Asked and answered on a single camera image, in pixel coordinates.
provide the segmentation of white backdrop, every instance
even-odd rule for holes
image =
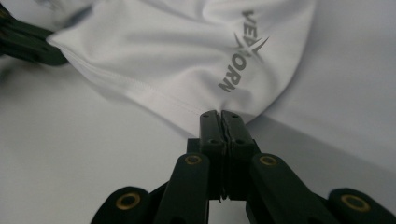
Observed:
[[[2,3],[55,28],[34,1]],[[248,128],[314,192],[359,189],[396,213],[396,2],[318,1],[288,89]],[[99,91],[70,65],[0,60],[0,223],[89,223],[124,186],[151,191],[187,138]],[[248,223],[243,203],[211,203],[209,223]]]

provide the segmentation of printed logo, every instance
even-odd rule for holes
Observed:
[[[242,15],[245,17],[244,22],[244,36],[238,37],[234,33],[237,47],[236,53],[233,55],[232,63],[228,65],[228,72],[223,79],[223,82],[219,84],[219,87],[224,91],[231,92],[235,90],[235,86],[239,84],[241,75],[238,72],[242,72],[247,67],[246,57],[254,55],[261,63],[263,63],[262,57],[258,51],[267,42],[268,38],[262,39],[257,37],[257,26],[256,21],[252,19],[254,14],[253,10],[244,11]]]

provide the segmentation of white fabric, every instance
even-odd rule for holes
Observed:
[[[98,0],[36,0],[42,6],[52,9],[53,22],[63,26],[84,8]]]
[[[50,22],[34,1],[1,2],[18,19]],[[247,126],[313,192],[358,189],[393,214],[395,11],[394,0],[318,0],[295,77],[265,111],[273,121]],[[185,153],[190,135],[107,100],[69,65],[3,56],[0,71],[1,224],[90,223],[114,190],[168,181]],[[211,224],[249,223],[244,202],[211,201],[209,214]]]
[[[248,122],[285,89],[313,3],[103,1],[49,42],[90,81],[196,135],[207,110]]]

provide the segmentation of black plastic part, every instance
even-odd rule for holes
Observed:
[[[375,200],[354,189],[336,189],[330,193],[329,208],[342,223],[396,224],[396,217]]]
[[[227,197],[224,183],[224,158],[226,145],[220,129],[219,115],[216,110],[208,111],[200,117],[200,152],[205,154],[210,162],[209,199],[219,200]]]
[[[112,193],[99,208],[92,224],[147,223],[149,194],[139,188],[126,187]]]
[[[187,153],[177,160],[160,202],[155,224],[206,224],[208,221],[209,159]]]
[[[279,157],[264,153],[254,156],[250,174],[274,223],[339,223]]]
[[[254,224],[396,224],[395,216],[353,189],[329,201],[311,192],[279,157],[260,153],[242,119],[231,112],[201,116],[201,138],[189,139],[168,183],[147,194],[128,187],[105,201],[92,224],[206,224],[209,199],[246,200]],[[129,209],[122,209],[140,201]]]
[[[14,19],[0,4],[0,54],[31,63],[67,63],[59,49],[47,43],[52,32]]]
[[[250,160],[260,151],[239,115],[221,111],[221,120],[228,143],[226,192],[231,200],[245,201],[251,185]]]
[[[259,192],[252,188],[247,196],[247,217],[251,224],[274,224],[270,212],[265,207]]]

